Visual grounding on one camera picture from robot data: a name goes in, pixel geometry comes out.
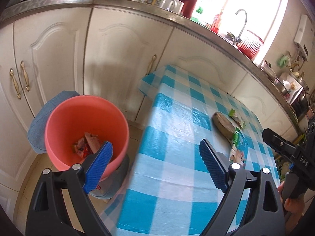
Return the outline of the person's right hand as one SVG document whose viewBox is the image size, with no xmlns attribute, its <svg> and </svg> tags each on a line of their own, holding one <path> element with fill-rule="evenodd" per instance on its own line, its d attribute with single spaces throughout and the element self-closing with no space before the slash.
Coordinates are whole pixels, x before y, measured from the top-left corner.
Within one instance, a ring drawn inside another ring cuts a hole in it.
<svg viewBox="0 0 315 236">
<path fill-rule="evenodd" d="M 285 202 L 283 202 L 283 198 L 281 195 L 283 189 L 284 189 L 284 181 L 281 182 L 281 184 L 278 186 L 277 191 L 280 195 L 281 203 L 282 204 L 284 203 L 284 209 L 288 213 L 291 213 L 285 225 L 286 235 L 288 235 L 297 226 L 299 220 L 303 216 L 305 203 L 304 203 L 304 195 L 299 196 L 297 199 L 288 198 L 286 199 Z"/>
</svg>

